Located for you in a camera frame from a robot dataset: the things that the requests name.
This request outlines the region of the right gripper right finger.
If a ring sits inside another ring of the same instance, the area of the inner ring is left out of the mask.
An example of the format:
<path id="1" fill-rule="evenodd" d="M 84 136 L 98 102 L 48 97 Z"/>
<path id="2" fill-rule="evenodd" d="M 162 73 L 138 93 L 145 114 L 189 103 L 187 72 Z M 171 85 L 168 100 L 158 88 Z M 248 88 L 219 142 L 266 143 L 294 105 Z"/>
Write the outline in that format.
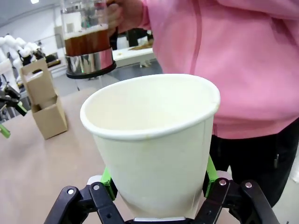
<path id="1" fill-rule="evenodd" d="M 219 177 L 212 159 L 208 158 L 203 185 L 206 197 L 196 215 L 197 224 L 215 224 L 223 208 L 229 209 L 241 224 L 278 224 L 269 202 L 253 181 L 235 183 Z"/>

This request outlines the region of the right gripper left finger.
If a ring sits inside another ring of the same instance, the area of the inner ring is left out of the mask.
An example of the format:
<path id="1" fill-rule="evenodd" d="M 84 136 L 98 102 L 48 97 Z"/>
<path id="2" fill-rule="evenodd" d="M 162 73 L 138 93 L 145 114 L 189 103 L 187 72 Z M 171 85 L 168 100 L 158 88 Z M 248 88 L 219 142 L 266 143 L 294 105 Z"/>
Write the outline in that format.
<path id="1" fill-rule="evenodd" d="M 44 222 L 82 224 L 90 213 L 96 212 L 103 224 L 123 224 L 125 221 L 114 204 L 116 196 L 117 188 L 106 168 L 102 175 L 89 178 L 81 190 L 64 187 Z"/>

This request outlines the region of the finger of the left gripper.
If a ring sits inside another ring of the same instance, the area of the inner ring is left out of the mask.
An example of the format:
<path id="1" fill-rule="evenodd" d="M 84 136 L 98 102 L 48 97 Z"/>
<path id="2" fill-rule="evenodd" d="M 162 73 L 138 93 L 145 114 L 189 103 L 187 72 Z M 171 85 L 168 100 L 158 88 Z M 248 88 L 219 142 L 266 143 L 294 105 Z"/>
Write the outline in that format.
<path id="1" fill-rule="evenodd" d="M 21 101 L 17 103 L 13 103 L 13 108 L 22 116 L 25 116 L 27 114 L 27 110 L 23 107 L 23 104 Z"/>
<path id="2" fill-rule="evenodd" d="M 9 138 L 11 133 L 10 131 L 5 127 L 3 126 L 2 124 L 0 124 L 0 133 L 5 137 L 5 138 Z"/>

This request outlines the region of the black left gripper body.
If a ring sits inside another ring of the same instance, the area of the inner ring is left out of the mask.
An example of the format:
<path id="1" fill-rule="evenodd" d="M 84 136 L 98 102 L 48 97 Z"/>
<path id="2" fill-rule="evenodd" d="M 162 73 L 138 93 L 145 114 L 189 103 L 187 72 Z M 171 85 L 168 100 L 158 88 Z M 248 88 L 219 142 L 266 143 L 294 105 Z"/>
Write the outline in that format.
<path id="1" fill-rule="evenodd" d="M 6 85 L 3 90 L 0 90 L 0 108 L 16 107 L 20 101 L 21 95 L 12 86 Z"/>

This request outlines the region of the person's right hand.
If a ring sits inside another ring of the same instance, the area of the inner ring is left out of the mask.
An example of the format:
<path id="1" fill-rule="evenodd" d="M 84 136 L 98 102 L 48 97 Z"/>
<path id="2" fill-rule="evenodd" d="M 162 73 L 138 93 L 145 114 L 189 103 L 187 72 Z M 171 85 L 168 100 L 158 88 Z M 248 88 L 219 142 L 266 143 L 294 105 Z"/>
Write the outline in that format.
<path id="1" fill-rule="evenodd" d="M 142 21 L 141 0 L 107 0 L 108 35 L 137 28 Z"/>

